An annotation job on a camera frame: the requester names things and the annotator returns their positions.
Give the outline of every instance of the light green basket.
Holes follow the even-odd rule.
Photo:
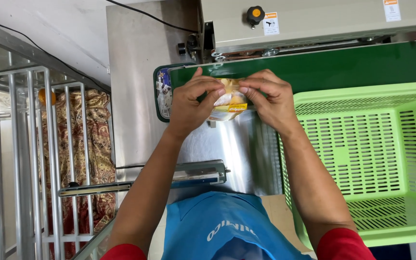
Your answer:
[[[294,102],[365,244],[416,242],[416,83],[301,92]],[[295,231],[312,248],[280,150]]]

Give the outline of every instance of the blue apron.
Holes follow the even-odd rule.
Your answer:
[[[273,260],[310,260],[270,222],[261,198],[207,192],[167,205],[162,260],[211,260],[234,237],[262,248]]]

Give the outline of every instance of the hand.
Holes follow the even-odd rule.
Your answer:
[[[224,84],[213,77],[202,76],[202,68],[184,86],[174,89],[170,124],[167,130],[177,139],[184,140],[210,116],[215,102],[226,93]],[[209,94],[199,103],[197,97]]]
[[[296,127],[292,86],[269,69],[257,72],[240,81],[240,89],[253,104],[261,120],[279,133],[288,133]],[[264,97],[258,90],[267,94]]]

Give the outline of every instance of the snack package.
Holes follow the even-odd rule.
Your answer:
[[[228,121],[246,110],[247,98],[239,92],[241,79],[220,79],[226,86],[226,94],[219,97],[214,104],[207,121]]]

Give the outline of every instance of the warning sticker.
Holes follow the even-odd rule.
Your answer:
[[[279,34],[279,20],[277,19],[277,12],[267,13],[264,16],[264,35]]]
[[[394,22],[401,20],[401,10],[399,9],[398,0],[383,0],[384,15],[387,22]]]

